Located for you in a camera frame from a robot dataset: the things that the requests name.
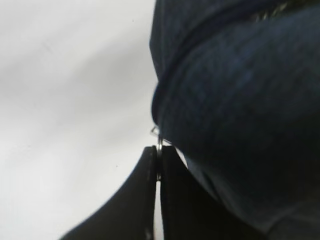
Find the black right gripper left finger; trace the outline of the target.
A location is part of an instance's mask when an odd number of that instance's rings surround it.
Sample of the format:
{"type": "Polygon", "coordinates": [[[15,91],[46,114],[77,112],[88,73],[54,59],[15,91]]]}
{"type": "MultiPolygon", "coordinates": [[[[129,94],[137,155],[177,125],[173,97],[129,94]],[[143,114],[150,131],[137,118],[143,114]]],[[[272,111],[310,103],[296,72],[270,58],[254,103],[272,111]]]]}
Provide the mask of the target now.
{"type": "Polygon", "coordinates": [[[64,240],[153,240],[157,151],[145,147],[127,180],[93,215],[64,240]]]}

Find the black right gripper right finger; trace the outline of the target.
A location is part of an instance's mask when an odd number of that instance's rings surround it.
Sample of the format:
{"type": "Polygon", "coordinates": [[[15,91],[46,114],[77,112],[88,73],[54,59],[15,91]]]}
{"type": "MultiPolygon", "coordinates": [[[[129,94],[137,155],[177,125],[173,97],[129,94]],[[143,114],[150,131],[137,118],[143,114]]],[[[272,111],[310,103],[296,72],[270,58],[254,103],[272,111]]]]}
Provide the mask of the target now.
{"type": "Polygon", "coordinates": [[[200,186],[174,147],[163,147],[160,162],[164,239],[265,239],[262,233],[229,213],[200,186]]]}

